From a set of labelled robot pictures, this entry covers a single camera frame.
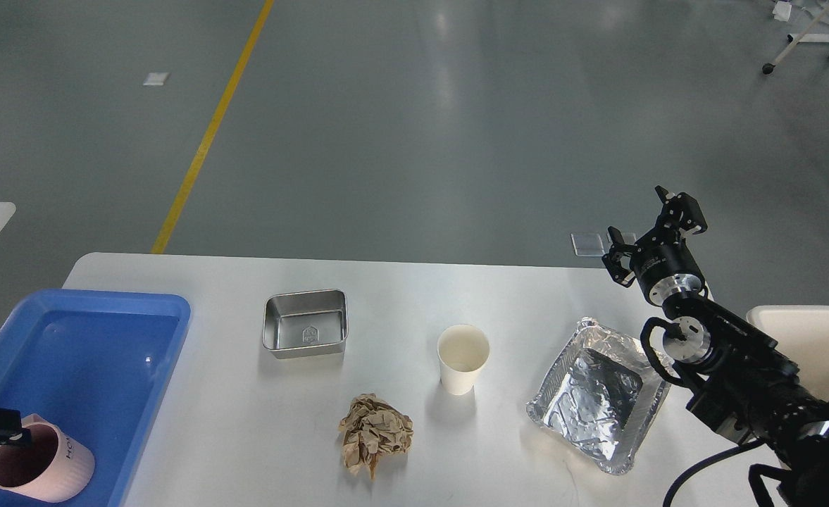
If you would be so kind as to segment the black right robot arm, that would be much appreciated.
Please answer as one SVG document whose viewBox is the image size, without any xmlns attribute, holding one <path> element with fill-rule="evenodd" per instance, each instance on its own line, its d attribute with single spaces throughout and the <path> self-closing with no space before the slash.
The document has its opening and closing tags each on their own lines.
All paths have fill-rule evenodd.
<svg viewBox="0 0 829 507">
<path fill-rule="evenodd" d="M 766 446 L 780 465 L 749 467 L 757 505 L 774 505 L 765 484 L 771 479 L 788 506 L 829 506 L 829 401 L 801 385 L 797 363 L 779 352 L 777 340 L 709 298 L 687 246 L 689 235 L 706 231 L 704 214 L 688 193 L 655 190 L 662 208 L 653 227 L 633 243 L 609 227 L 603 264 L 614 282 L 637 283 L 645 301 L 663 311 L 640 333 L 652 368 L 688 389 L 687 410 L 734 444 L 682 472 L 664 505 L 708 466 Z"/>
</svg>

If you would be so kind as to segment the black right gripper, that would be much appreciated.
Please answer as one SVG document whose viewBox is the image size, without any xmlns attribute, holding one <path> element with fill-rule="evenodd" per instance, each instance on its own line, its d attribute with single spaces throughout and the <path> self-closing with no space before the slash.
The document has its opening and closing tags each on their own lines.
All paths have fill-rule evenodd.
<svg viewBox="0 0 829 507">
<path fill-rule="evenodd" d="M 607 227 L 611 245 L 602 260 L 614 282 L 630 287 L 637 280 L 646 301 L 662 305 L 678 293 L 703 292 L 705 279 L 687 247 L 687 238 L 703 234 L 708 224 L 693 196 L 675 194 L 662 186 L 654 189 L 662 208 L 650 231 L 653 245 L 637 248 L 626 242 L 620 229 Z"/>
</svg>

